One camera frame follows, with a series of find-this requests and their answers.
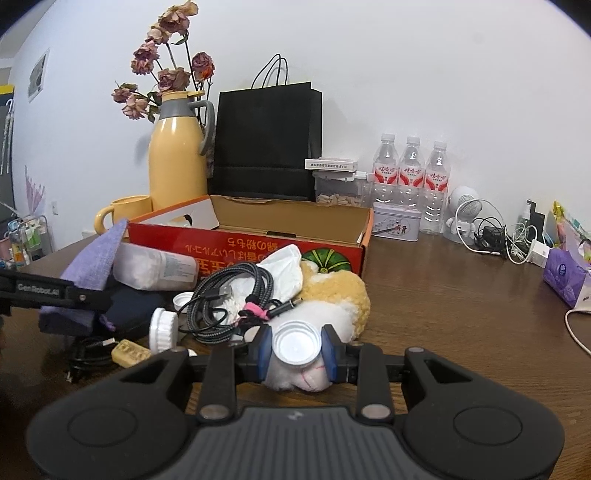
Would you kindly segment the white jar lid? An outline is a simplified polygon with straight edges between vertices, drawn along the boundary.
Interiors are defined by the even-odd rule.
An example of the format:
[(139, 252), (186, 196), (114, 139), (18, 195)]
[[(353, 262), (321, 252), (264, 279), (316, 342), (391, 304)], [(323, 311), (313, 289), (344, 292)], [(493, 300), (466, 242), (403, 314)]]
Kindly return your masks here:
[(321, 332), (308, 322), (291, 320), (273, 330), (273, 354), (285, 365), (308, 366), (321, 350)]

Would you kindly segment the dried pink flower bouquet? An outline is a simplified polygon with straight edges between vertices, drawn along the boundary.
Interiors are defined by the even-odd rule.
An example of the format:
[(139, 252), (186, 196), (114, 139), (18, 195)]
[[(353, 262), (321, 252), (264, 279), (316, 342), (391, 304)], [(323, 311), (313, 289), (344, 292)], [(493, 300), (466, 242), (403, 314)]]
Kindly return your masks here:
[(152, 24), (135, 49), (130, 70), (152, 82), (143, 92), (137, 84), (118, 83), (112, 100), (130, 120), (156, 120), (166, 93), (185, 92), (190, 100), (207, 100), (215, 65), (211, 55), (189, 48), (191, 19), (199, 13), (197, 3), (185, 1), (169, 6)]

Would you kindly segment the black paper shopping bag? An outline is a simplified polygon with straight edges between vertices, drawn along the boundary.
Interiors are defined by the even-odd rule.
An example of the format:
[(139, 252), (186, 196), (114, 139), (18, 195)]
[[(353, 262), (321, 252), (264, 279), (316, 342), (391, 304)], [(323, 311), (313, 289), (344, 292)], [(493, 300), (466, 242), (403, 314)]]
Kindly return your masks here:
[(315, 199), (305, 161), (322, 156), (322, 92), (310, 82), (221, 92), (209, 186), (215, 195)]

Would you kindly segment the colourful snack packets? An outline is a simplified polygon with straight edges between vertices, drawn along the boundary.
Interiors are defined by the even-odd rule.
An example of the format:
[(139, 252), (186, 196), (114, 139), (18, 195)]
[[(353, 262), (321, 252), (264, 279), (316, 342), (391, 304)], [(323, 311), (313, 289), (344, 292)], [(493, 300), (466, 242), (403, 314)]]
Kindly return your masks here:
[(590, 233), (558, 201), (546, 216), (544, 235), (554, 248), (569, 252), (584, 268), (590, 267)]

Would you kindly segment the yellow white plush toy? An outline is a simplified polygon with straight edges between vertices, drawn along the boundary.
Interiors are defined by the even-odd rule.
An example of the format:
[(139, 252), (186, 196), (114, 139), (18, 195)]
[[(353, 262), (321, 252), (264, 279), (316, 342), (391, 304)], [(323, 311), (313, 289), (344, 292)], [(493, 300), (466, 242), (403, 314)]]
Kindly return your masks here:
[[(330, 324), (344, 343), (358, 339), (370, 317), (370, 298), (362, 278), (346, 270), (322, 273), (318, 265), (305, 260), (301, 261), (301, 272), (301, 301), (294, 309), (270, 320), (273, 333), (287, 322), (298, 321), (318, 331)], [(276, 391), (320, 392), (331, 383), (321, 355), (304, 366), (287, 364), (273, 355), (264, 385)]]

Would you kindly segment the dark navy cloth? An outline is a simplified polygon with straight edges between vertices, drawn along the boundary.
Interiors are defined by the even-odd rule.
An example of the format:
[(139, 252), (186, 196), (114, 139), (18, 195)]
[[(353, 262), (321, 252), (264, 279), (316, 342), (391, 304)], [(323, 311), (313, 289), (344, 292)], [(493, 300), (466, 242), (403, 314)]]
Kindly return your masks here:
[(108, 291), (111, 306), (105, 313), (44, 306), (39, 312), (39, 330), (46, 334), (99, 336), (106, 333), (147, 333), (153, 311), (163, 307), (159, 292), (117, 286)]

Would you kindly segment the middle water bottle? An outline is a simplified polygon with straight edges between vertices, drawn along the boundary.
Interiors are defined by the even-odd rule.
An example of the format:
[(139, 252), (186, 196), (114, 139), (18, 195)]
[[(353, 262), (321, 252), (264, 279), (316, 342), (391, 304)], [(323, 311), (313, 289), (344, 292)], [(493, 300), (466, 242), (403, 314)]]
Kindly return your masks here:
[(409, 136), (399, 163), (399, 200), (405, 208), (417, 208), (420, 201), (425, 176), (420, 145), (419, 137)]

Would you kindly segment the flat white printed box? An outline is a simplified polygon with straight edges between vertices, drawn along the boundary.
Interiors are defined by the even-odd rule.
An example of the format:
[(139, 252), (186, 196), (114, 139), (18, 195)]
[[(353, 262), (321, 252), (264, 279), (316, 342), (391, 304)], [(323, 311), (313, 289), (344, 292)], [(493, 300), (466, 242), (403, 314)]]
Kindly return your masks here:
[(351, 159), (308, 158), (304, 160), (304, 169), (310, 171), (356, 172), (358, 162)]

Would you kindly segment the white robot figurine fan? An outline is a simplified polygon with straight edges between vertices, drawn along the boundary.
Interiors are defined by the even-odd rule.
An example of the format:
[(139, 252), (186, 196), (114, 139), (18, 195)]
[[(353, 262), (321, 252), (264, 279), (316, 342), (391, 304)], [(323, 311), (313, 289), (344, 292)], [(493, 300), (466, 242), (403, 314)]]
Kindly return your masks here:
[(444, 236), (453, 242), (472, 247), (475, 243), (475, 221), (483, 205), (478, 193), (471, 187), (458, 186), (448, 198), (448, 219), (444, 226)]

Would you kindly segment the purple tissue pack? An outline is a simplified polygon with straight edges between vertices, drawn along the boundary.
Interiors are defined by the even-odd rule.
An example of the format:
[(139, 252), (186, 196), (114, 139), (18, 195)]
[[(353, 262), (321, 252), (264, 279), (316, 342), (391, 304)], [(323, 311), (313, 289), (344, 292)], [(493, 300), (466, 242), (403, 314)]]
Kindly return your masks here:
[(568, 251), (552, 248), (543, 280), (572, 309), (590, 309), (590, 273)]

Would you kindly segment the water bottle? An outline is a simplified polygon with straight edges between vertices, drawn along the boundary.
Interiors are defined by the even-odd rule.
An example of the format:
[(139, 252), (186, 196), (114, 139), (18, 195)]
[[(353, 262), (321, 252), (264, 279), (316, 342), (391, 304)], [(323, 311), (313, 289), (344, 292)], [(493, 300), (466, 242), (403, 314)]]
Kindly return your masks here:
[(423, 233), (434, 235), (440, 233), (450, 174), (451, 163), (448, 158), (447, 144), (436, 141), (425, 170), (425, 202), (420, 227)]
[(419, 137), (409, 136), (399, 163), (399, 200), (405, 208), (417, 208), (420, 201), (425, 176), (420, 145)]
[(373, 163), (373, 194), (377, 202), (392, 203), (399, 174), (394, 134), (384, 133)]

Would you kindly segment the clear plastic food container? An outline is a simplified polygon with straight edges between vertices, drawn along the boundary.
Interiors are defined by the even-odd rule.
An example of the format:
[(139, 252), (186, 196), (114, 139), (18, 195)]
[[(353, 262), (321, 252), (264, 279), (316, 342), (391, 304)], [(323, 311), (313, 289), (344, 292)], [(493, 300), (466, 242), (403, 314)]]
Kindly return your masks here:
[(317, 171), (315, 202), (325, 205), (368, 207), (370, 181), (367, 172)]

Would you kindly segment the left water bottle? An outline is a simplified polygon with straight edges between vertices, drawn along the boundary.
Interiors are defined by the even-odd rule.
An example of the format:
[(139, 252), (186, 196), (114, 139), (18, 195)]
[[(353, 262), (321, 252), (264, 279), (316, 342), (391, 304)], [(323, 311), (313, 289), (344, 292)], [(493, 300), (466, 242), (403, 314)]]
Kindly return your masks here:
[(394, 134), (384, 133), (373, 163), (373, 194), (377, 202), (392, 203), (399, 174)]

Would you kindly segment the red cardboard box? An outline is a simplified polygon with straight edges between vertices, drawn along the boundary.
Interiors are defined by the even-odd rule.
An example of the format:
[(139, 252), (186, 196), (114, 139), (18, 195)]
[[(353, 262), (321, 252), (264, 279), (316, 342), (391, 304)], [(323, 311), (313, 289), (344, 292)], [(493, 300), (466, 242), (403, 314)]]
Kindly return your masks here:
[(249, 261), (259, 263), (297, 246), (322, 272), (363, 272), (374, 213), (363, 207), (308, 201), (200, 198), (128, 223), (131, 243), (197, 260), (199, 275)]

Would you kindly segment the yellow ceramic mug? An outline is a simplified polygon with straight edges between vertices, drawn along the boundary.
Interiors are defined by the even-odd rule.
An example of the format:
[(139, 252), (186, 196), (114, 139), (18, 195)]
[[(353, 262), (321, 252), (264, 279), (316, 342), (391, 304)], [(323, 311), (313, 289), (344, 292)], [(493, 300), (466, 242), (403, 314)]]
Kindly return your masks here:
[(132, 220), (151, 211), (152, 200), (149, 195), (132, 195), (113, 200), (96, 214), (93, 224), (95, 233), (101, 235), (106, 232), (106, 217), (110, 217), (111, 224), (115, 225), (122, 219)]

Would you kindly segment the white crumpled plastic bag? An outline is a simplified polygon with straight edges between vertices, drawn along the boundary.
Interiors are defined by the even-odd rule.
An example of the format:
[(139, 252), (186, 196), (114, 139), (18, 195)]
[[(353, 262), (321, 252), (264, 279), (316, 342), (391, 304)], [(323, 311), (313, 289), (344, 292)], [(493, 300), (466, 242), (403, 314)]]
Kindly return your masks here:
[(273, 281), (271, 285), (263, 276), (263, 286), (256, 293), (256, 280), (249, 273), (232, 274), (222, 284), (222, 292), (227, 293), (219, 308), (225, 311), (228, 316), (222, 321), (224, 325), (235, 324), (239, 312), (247, 303), (253, 303), (247, 297), (255, 296), (259, 300), (259, 308), (263, 311), (273, 307), (273, 301), (280, 304), (293, 299), (303, 289), (304, 275), (301, 270), (301, 251), (294, 244), (280, 248), (266, 259), (256, 264), (259, 269), (270, 274)]

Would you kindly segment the small white tin box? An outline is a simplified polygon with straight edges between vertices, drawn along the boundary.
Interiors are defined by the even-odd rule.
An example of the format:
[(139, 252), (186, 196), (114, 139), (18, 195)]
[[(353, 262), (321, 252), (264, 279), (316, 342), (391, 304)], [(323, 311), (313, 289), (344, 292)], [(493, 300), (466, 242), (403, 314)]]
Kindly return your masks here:
[(392, 203), (375, 202), (372, 235), (390, 240), (417, 242), (422, 213)]

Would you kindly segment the white round jar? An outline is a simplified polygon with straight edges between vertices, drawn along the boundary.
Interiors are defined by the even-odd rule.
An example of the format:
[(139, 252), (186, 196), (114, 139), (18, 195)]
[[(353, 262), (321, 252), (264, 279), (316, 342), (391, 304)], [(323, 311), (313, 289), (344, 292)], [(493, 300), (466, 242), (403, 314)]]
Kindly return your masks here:
[(174, 348), (178, 340), (178, 315), (174, 311), (156, 308), (150, 318), (148, 347), (153, 355)]

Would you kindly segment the yellow thermos jug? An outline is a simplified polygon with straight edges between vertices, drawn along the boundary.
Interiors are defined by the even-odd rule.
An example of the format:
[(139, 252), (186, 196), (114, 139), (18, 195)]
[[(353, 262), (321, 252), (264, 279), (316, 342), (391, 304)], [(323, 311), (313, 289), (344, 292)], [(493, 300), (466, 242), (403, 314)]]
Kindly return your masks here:
[(197, 92), (162, 94), (148, 146), (149, 196), (155, 211), (207, 194), (206, 153), (213, 144), (214, 105)]

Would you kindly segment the purple cloth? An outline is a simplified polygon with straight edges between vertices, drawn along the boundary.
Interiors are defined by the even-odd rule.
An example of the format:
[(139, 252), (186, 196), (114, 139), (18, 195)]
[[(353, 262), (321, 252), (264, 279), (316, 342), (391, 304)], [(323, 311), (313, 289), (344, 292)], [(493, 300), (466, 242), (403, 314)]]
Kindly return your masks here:
[[(118, 221), (88, 244), (68, 265), (61, 278), (72, 281), (77, 287), (103, 291), (127, 223), (126, 219)], [(88, 335), (94, 318), (95, 310), (44, 306), (39, 313), (39, 328), (44, 333)]]

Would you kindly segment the right water bottle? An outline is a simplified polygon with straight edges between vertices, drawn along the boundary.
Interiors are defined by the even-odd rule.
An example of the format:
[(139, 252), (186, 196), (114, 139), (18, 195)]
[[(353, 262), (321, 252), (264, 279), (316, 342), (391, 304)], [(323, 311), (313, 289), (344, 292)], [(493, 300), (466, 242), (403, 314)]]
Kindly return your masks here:
[(440, 233), (450, 174), (451, 163), (448, 158), (447, 144), (436, 141), (425, 170), (425, 202), (420, 227), (423, 233), (434, 235)]

